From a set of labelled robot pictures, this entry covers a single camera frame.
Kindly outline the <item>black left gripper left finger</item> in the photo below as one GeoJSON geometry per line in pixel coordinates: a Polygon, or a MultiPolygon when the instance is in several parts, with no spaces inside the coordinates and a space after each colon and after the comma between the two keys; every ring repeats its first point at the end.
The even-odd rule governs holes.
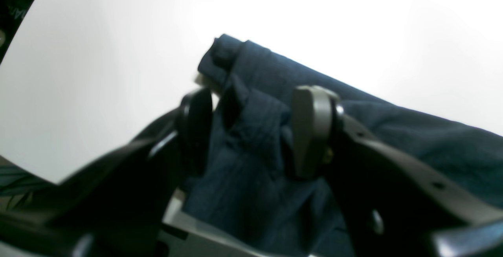
{"type": "Polygon", "coordinates": [[[151,257],[178,186],[203,175],[213,115],[199,88],[131,142],[1,214],[2,257],[151,257]]]}

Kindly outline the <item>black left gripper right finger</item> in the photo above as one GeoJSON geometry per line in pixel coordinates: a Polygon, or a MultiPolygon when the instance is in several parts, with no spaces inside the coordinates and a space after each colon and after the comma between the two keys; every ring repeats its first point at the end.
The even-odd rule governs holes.
{"type": "Polygon", "coordinates": [[[298,86],[292,96],[294,169],[322,177],[358,257],[501,257],[502,210],[345,114],[338,94],[298,86]]]}

